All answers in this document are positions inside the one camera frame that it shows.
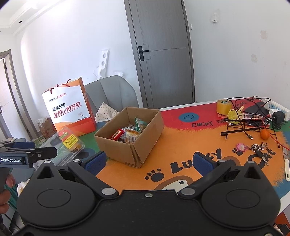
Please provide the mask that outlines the person left hand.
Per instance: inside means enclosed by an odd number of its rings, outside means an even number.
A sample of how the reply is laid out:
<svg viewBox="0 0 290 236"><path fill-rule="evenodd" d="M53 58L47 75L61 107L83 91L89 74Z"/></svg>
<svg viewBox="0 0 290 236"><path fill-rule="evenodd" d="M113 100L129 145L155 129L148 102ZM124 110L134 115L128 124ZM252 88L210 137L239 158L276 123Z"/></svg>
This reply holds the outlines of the person left hand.
<svg viewBox="0 0 290 236"><path fill-rule="evenodd" d="M12 174L9 174L6 178L6 185L9 188L12 188L15 185L16 181ZM7 213L9 209L8 201L10 199L10 192L8 190L4 190L0 194L0 214Z"/></svg>

